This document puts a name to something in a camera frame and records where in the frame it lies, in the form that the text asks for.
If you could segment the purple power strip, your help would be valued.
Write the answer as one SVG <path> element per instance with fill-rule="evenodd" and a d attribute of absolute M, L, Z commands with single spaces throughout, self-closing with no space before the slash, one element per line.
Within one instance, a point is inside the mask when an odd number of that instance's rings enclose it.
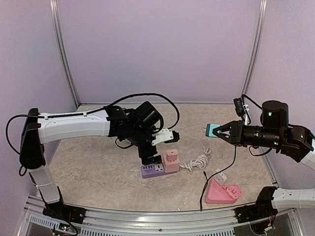
<path fill-rule="evenodd" d="M 171 174 L 177 173 L 177 171 L 167 173 L 162 164 L 154 164 L 154 165 L 152 164 L 152 165 L 142 166 L 140 169 L 141 169 L 141 176 L 143 179 L 160 177 L 160 176 L 171 175 Z"/>

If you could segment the pink cube socket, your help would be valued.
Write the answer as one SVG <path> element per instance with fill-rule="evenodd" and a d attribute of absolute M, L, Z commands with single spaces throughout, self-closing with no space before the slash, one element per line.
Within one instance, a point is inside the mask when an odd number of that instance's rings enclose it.
<path fill-rule="evenodd" d="M 166 153 L 163 154 L 162 158 L 163 168 L 166 173 L 175 173 L 180 169 L 180 159 L 178 157 L 177 161 L 169 162 L 166 160 Z"/>

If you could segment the teal adapter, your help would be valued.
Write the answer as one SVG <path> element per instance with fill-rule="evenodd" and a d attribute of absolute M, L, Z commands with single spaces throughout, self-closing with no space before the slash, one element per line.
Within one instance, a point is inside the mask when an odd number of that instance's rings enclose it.
<path fill-rule="evenodd" d="M 219 124 L 209 123 L 205 127 L 205 136 L 208 138 L 217 138 L 217 136 L 213 133 L 215 128 L 220 127 Z"/>

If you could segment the white plug adapter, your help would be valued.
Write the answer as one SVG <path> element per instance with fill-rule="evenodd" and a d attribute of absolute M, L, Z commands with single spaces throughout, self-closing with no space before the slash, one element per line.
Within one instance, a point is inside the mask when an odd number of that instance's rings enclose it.
<path fill-rule="evenodd" d="M 213 179 L 220 185 L 223 186 L 227 181 L 227 176 L 220 169 L 216 169 L 216 174 Z"/>

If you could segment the pink plug adapter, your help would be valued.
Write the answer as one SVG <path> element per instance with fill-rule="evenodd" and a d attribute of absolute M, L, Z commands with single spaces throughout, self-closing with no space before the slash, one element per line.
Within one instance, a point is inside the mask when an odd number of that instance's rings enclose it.
<path fill-rule="evenodd" d="M 236 184 L 227 186 L 225 191 L 234 201 L 238 200 L 243 195 L 242 190 Z"/>

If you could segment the pink triangular power strip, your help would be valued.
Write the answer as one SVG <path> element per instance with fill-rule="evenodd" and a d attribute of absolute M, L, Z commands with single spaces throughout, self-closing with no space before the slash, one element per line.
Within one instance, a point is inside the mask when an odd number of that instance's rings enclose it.
<path fill-rule="evenodd" d="M 207 190 L 205 202 L 207 204 L 233 204 L 234 201 L 226 193 L 228 185 L 220 186 L 214 179 L 210 180 L 210 186 Z"/>

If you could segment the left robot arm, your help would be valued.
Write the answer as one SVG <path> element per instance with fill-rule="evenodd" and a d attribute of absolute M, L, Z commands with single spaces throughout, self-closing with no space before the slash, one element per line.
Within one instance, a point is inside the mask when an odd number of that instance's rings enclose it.
<path fill-rule="evenodd" d="M 40 193 L 46 209 L 59 219 L 70 214 L 70 207 L 63 202 L 59 187 L 55 184 L 46 163 L 44 145 L 64 139 L 81 137 L 115 137 L 117 141 L 129 141 L 130 147 L 137 147 L 143 165 L 159 164 L 160 143 L 179 141 L 179 133 L 174 126 L 166 128 L 162 114 L 148 101 L 137 108 L 126 109 L 118 103 L 129 98 L 151 96 L 150 93 L 136 93 L 124 96 L 107 106 L 96 110 L 74 113 L 40 113 L 32 108 L 25 118 L 21 134 L 19 155 L 21 168 L 19 175 L 29 174 Z"/>

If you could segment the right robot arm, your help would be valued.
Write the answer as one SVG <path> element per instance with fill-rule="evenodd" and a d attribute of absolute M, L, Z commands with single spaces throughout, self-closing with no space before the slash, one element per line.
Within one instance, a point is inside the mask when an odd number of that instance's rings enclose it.
<path fill-rule="evenodd" d="M 315 136 L 306 127 L 289 124 L 288 105 L 268 100 L 257 105 L 261 110 L 260 126 L 251 124 L 248 106 L 243 94 L 233 100 L 235 111 L 241 120 L 224 125 L 207 126 L 207 136 L 221 138 L 235 147 L 267 148 L 292 158 L 297 163 L 315 168 Z M 252 206 L 252 214 L 262 218 L 271 209 L 314 208 L 314 189 L 289 190 L 276 187 L 264 187 Z"/>

